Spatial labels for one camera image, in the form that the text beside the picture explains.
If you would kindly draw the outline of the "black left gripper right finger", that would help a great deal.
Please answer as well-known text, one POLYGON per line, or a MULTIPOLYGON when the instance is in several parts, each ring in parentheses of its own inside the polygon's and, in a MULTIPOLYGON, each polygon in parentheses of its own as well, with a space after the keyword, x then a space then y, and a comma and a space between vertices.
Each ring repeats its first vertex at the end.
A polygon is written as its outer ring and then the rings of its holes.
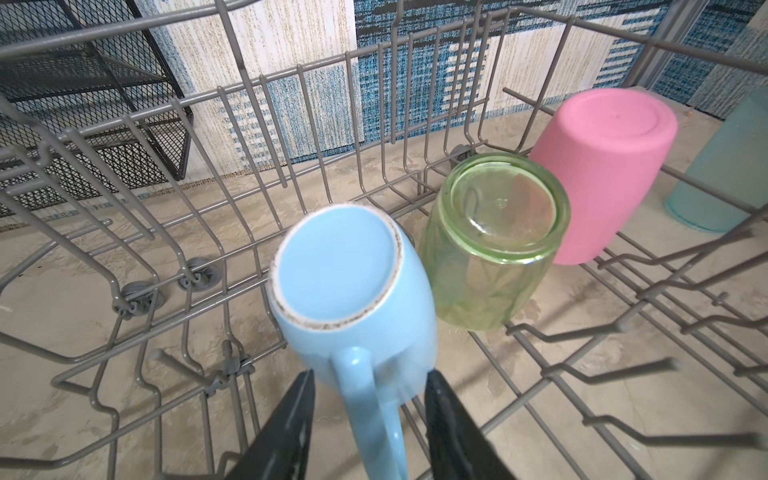
POLYGON ((427 375, 425 408, 434 479, 515 479, 437 369, 427 375))

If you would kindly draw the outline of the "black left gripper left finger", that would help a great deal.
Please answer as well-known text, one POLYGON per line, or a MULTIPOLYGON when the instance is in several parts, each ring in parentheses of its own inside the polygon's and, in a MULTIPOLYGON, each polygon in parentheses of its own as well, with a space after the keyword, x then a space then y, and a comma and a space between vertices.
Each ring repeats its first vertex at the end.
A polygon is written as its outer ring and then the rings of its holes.
POLYGON ((304 479, 315 405, 315 376, 297 375, 252 445, 225 479, 304 479))

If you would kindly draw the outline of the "light blue mug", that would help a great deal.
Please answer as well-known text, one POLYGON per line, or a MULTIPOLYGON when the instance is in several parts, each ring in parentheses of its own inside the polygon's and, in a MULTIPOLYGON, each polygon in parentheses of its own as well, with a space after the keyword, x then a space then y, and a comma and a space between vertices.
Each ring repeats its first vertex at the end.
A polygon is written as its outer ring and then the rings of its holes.
POLYGON ((399 409, 425 389, 437 353, 429 280, 413 244, 380 209, 333 204, 281 242, 267 295, 283 336, 341 395, 371 479, 405 479, 399 409))

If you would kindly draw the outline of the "green translucent cup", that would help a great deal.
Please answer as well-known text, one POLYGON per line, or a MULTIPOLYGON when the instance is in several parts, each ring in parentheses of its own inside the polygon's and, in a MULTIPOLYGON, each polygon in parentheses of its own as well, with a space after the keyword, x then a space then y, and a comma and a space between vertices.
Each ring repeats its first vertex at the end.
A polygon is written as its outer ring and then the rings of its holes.
POLYGON ((457 164, 419 243, 438 318, 472 331, 509 321, 552 265, 570 217, 561 183, 528 159, 486 153, 457 164))

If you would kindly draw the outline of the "pink plastic cup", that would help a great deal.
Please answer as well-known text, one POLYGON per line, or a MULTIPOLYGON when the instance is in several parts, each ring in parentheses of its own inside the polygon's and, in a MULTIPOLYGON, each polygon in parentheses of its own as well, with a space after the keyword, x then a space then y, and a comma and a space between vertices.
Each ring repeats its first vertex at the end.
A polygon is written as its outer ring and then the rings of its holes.
POLYGON ((613 241, 649 192, 677 131, 672 109, 642 91, 589 90, 559 106, 529 154, 559 180, 571 205, 555 264, 586 263, 613 241))

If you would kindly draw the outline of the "teal translucent cup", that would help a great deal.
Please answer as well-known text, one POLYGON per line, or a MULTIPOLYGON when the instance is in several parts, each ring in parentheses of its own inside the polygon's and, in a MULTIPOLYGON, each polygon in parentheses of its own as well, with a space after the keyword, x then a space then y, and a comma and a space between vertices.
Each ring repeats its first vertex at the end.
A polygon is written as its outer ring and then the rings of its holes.
MULTIPOLYGON (((739 104, 685 175, 759 208, 767 202, 767 89, 739 104)), ((748 214, 683 181, 665 201, 677 221, 698 230, 726 232, 748 214)))

